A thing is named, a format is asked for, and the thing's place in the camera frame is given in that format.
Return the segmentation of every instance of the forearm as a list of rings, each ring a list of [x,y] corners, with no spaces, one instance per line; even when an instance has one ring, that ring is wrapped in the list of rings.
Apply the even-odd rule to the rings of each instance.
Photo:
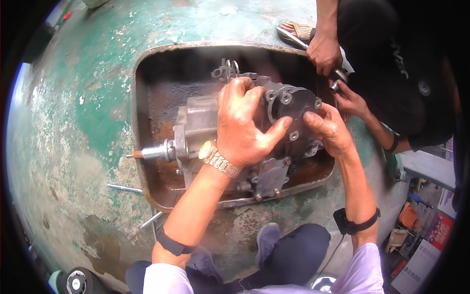
[[[345,187],[347,220],[355,224],[368,221],[376,213],[376,200],[367,183],[356,149],[350,149],[337,158],[337,162]],[[352,237],[353,251],[368,242],[377,242],[377,223]]]
[[[360,118],[366,123],[374,137],[379,141],[383,148],[388,150],[393,146],[395,135],[391,130],[387,129],[373,113],[367,110],[366,114]],[[411,150],[408,138],[406,136],[399,136],[397,147],[392,153],[397,154],[408,150]]]
[[[170,239],[187,246],[199,244],[230,178],[204,164],[186,193],[172,210],[163,229]],[[182,268],[189,254],[174,256],[159,243],[152,253],[153,263],[175,264]]]
[[[317,0],[317,33],[337,38],[338,0]]]
[[[375,115],[368,110],[361,119],[366,123],[371,133],[385,149],[390,149],[392,147],[394,140],[392,131],[384,127]]]

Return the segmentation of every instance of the metal rod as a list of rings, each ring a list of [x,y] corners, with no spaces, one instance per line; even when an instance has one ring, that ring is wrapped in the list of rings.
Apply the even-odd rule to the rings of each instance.
[[[131,187],[126,187],[126,186],[120,186],[120,185],[115,185],[115,184],[110,184],[110,183],[106,184],[106,186],[108,186],[110,188],[118,189],[118,190],[130,191],[130,192],[136,192],[136,193],[144,194],[142,189],[131,188]]]
[[[150,205],[150,210],[152,212],[152,216],[154,216],[155,215],[155,208],[152,205]],[[153,239],[155,240],[155,243],[156,243],[156,242],[158,242],[158,240],[157,240],[157,229],[155,227],[155,222],[152,222],[152,232],[153,232]]]
[[[154,215],[153,217],[151,217],[148,221],[144,222],[142,226],[140,226],[140,229],[143,230],[145,228],[147,228],[151,223],[153,223],[154,221],[156,221],[159,217],[161,217],[163,215],[163,212],[159,211],[156,215]]]
[[[299,45],[303,50],[307,50],[308,49],[308,45],[305,44],[304,42],[302,42],[301,40],[299,40],[297,37],[295,37],[294,35],[292,35],[291,33],[289,33],[288,31],[284,30],[284,29],[281,29],[280,27],[277,27],[276,28],[280,33],[282,33],[284,36],[286,36],[287,38],[291,39],[293,42],[295,42],[297,45]]]
[[[404,229],[404,228],[400,227],[399,225],[397,225],[397,227],[399,227],[400,229],[406,231],[408,234],[410,234],[411,236],[414,237],[414,235],[412,233],[410,233],[407,229]]]

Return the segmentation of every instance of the shirt sleeve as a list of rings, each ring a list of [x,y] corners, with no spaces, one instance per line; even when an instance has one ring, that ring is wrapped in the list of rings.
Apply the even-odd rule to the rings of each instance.
[[[377,245],[366,243],[356,250],[346,270],[331,286],[336,294],[384,293],[384,279]]]
[[[167,264],[154,263],[147,267],[143,294],[194,294],[186,271]]]

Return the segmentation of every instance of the black wristband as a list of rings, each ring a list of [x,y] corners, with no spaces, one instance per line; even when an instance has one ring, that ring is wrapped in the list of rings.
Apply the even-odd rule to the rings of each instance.
[[[170,237],[165,235],[165,230],[163,229],[163,226],[161,226],[157,230],[157,240],[163,248],[170,251],[175,256],[179,256],[180,254],[189,254],[193,252],[194,249],[196,249],[197,247],[197,246],[186,246],[186,245],[176,242],[175,240],[170,239]]]
[[[341,235],[356,235],[357,232],[370,228],[374,223],[376,223],[377,218],[380,217],[380,209],[376,209],[376,213],[366,222],[355,224],[350,222],[346,218],[346,209],[341,208],[333,213],[335,218],[336,225],[338,225],[339,232]]]
[[[385,151],[387,152],[390,152],[390,153],[393,153],[395,151],[395,149],[397,149],[397,146],[398,146],[398,136],[396,133],[393,133],[393,144],[392,146],[390,147],[390,149],[385,149]]]
[[[354,236],[357,232],[370,228],[374,223],[376,223],[377,218],[380,217],[380,209],[377,208],[376,213],[366,222],[355,224],[346,219],[346,232]]]

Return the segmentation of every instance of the gold wristwatch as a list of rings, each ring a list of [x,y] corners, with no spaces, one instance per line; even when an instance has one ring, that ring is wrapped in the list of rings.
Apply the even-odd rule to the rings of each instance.
[[[232,179],[235,179],[241,171],[241,169],[231,164],[219,154],[217,147],[215,146],[215,140],[204,143],[201,149],[199,149],[198,156],[204,163],[212,165],[224,175],[227,175]]]

